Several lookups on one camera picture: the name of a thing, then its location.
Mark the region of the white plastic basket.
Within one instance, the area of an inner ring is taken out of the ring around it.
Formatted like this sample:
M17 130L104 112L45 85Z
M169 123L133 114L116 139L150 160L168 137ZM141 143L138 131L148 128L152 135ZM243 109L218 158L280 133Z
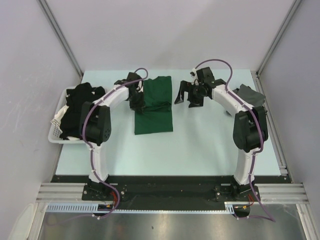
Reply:
M67 89L74 89L75 86L69 86L65 88L59 98L56 110L54 114L57 114L58 111L67 103L66 96L67 96ZM78 140L64 140L60 138L61 130L54 126L53 124L50 126L49 133L48 133L48 141L53 144L84 144L84 141L81 139Z

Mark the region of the green t shirt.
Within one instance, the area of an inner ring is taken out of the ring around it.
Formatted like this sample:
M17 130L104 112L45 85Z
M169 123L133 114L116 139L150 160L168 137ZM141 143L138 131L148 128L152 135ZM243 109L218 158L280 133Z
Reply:
M158 76L144 81L145 107L134 116L134 134L147 135L173 131L172 77Z

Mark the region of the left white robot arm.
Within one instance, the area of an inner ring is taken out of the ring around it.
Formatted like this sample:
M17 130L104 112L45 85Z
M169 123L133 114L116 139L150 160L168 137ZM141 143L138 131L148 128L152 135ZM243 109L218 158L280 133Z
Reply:
M86 101L81 107L80 136L89 150L89 179L97 183L93 188L93 194L100 200L107 199L111 193L111 188L104 184L109 177L109 171L102 151L112 133L112 110L122 102L129 102L132 111L141 113L145 108L145 79L137 71L129 72L125 79L117 80L102 97Z

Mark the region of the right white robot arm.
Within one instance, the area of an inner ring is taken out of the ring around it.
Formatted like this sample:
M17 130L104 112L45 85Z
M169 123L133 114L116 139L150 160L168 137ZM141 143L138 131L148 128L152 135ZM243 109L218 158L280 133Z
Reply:
M215 79L209 67L190 73L192 81L182 80L175 104L185 100L189 108L202 107L206 97L220 104L233 117L233 141L238 148L237 165L230 188L231 196L242 201L254 189L254 170L257 154L264 150L269 138L267 111L263 106L254 106L229 89L223 79Z

